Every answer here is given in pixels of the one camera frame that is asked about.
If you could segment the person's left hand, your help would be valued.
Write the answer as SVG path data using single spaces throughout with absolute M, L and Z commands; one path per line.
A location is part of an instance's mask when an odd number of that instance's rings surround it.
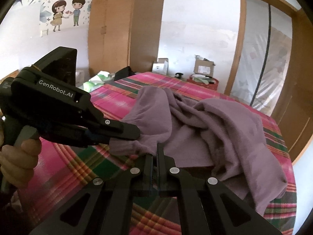
M 27 139 L 20 147 L 4 145 L 1 150 L 1 172 L 18 189 L 27 188 L 34 176 L 41 153 L 40 139 Z

